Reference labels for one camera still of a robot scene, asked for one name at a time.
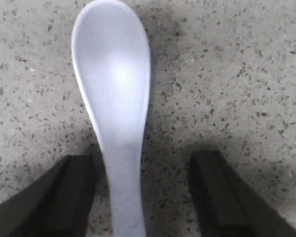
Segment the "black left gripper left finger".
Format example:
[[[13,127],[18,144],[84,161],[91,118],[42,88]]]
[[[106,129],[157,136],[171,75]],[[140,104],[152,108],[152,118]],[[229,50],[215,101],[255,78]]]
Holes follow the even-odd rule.
[[[91,156],[65,156],[0,204],[0,237],[84,237],[95,194]]]

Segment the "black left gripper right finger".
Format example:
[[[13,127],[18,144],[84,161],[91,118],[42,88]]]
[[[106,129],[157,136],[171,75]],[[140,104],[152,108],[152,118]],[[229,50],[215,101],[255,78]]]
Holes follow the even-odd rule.
[[[188,182],[203,237],[296,237],[296,230],[236,174],[220,152],[193,152]]]

